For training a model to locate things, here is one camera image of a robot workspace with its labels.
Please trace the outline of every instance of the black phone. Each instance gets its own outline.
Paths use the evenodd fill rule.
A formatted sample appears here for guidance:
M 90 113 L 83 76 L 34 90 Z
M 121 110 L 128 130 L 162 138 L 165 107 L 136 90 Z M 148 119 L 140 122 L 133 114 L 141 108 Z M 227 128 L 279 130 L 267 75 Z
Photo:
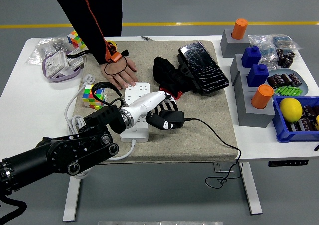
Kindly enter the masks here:
M 195 92 L 211 93 L 228 87 L 229 80 L 201 42 L 181 47 L 178 69 L 193 81 Z

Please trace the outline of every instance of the yellow lemon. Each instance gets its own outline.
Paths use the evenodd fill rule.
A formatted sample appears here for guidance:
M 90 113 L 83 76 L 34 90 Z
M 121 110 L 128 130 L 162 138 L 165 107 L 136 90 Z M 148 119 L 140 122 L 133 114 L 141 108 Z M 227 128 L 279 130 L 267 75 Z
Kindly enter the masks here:
M 284 119 L 290 123 L 300 120 L 303 114 L 303 107 L 295 98 L 287 97 L 282 99 L 279 103 L 279 107 Z

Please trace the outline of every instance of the concrete floor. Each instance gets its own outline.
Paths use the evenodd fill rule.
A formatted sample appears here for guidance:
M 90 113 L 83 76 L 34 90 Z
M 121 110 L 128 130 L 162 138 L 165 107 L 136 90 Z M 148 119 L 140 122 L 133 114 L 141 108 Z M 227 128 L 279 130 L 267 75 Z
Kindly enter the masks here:
M 69 23 L 56 0 L 0 0 L 0 26 Z M 318 0 L 124 0 L 124 22 L 319 21 Z M 124 27 L 123 36 L 221 35 L 225 26 Z M 69 33 L 71 28 L 0 29 L 0 94 L 25 41 Z M 317 25 L 249 26 L 248 34 L 283 33 L 303 47 L 300 54 L 319 82 Z M 299 225 L 319 221 L 319 161 L 269 168 L 251 162 L 263 214 L 251 216 L 241 179 L 220 190 L 204 179 L 211 164 L 96 166 L 82 183 L 77 225 L 98 221 L 223 221 L 225 225 Z M 8 224 L 64 224 L 68 176 L 51 175 L 12 198 L 28 209 Z M 13 210 L 2 205 L 0 217 Z

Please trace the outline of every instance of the gray block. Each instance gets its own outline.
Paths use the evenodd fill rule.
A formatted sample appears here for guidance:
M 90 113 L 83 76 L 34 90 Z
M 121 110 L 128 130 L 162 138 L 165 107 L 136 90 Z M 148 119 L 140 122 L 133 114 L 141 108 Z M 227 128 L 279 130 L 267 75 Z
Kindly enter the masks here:
M 266 128 L 275 116 L 272 100 L 269 100 L 264 109 L 257 109 L 251 105 L 255 92 L 243 91 L 238 98 L 237 113 L 240 126 Z
M 233 63 L 230 66 L 230 77 L 231 77 L 232 85 L 235 84 L 235 81 L 237 79 L 237 76 L 239 75 L 239 72 L 242 72 L 248 75 L 250 71 L 250 68 L 243 67 L 243 63 L 241 61 L 242 56 L 243 54 L 235 54 Z
M 255 93 L 258 87 L 249 87 L 247 83 L 247 75 L 243 72 L 238 72 L 237 80 L 234 84 L 235 98 L 236 102 L 242 96 L 243 92 L 253 92 Z
M 235 54 L 243 54 L 250 46 L 249 38 L 244 35 L 243 39 L 237 40 L 231 37 L 232 29 L 225 29 L 221 38 L 220 47 L 223 57 L 233 58 Z

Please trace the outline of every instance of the gray mat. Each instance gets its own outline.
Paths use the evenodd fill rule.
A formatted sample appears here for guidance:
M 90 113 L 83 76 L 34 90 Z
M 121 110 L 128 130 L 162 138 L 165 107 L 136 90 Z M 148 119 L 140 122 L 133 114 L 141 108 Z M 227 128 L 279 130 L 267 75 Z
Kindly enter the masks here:
M 117 42 L 118 51 L 128 49 L 130 58 L 136 63 L 136 76 L 140 82 L 148 82 L 151 92 L 159 89 L 153 80 L 153 59 L 157 56 L 168 59 L 178 66 L 178 49 L 192 43 L 192 41 L 145 41 L 145 42 Z M 216 60 L 214 46 L 209 41 L 202 41 L 203 45 Z M 105 81 L 98 63 L 93 56 L 88 55 L 84 66 L 84 75 L 92 74 L 96 82 Z M 108 100 L 117 94 L 107 90 Z M 237 147 L 234 129 L 229 113 L 224 90 L 202 96 L 187 92 L 177 101 L 178 108 L 185 113 L 186 118 L 198 118 L 209 124 L 217 134 L 228 144 Z M 85 107 L 82 96 L 77 98 L 74 114 L 87 116 L 94 109 Z M 111 135 L 120 147 L 117 156 L 126 154 L 130 143 L 123 143 L 120 135 Z M 162 131 L 149 126 L 149 140 L 137 143 L 132 154 L 121 161 L 106 161 L 106 163 L 177 163 L 177 162 L 214 162 L 233 161 L 238 152 L 218 140 L 213 132 L 199 121 L 185 122 L 184 127 L 170 131 Z

